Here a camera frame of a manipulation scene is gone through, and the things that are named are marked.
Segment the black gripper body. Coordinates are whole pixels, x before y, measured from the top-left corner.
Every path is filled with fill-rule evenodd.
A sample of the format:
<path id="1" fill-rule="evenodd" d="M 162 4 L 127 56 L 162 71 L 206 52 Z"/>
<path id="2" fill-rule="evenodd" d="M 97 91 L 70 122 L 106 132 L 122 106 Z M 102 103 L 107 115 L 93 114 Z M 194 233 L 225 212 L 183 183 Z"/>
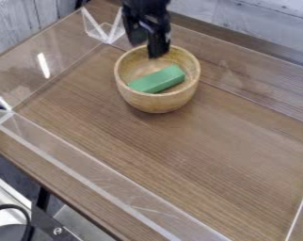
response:
<path id="1" fill-rule="evenodd" d="M 122 17 L 130 22 L 150 22 L 165 24 L 169 22 L 166 6 L 170 0 L 119 0 Z"/>

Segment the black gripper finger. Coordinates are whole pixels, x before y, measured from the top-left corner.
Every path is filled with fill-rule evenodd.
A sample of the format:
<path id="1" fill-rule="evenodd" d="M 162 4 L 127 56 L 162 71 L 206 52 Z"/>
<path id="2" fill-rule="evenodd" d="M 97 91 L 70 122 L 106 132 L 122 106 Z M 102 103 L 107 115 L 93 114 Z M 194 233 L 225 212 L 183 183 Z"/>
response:
<path id="1" fill-rule="evenodd" d="M 121 11 L 121 19 L 127 40 L 133 46 L 146 41 L 146 32 L 139 25 L 139 19 L 131 14 L 131 11 L 125 8 Z"/>
<path id="2" fill-rule="evenodd" d="M 147 57 L 158 58 L 169 52 L 170 47 L 170 18 L 162 16 L 143 15 L 139 26 L 146 31 Z"/>

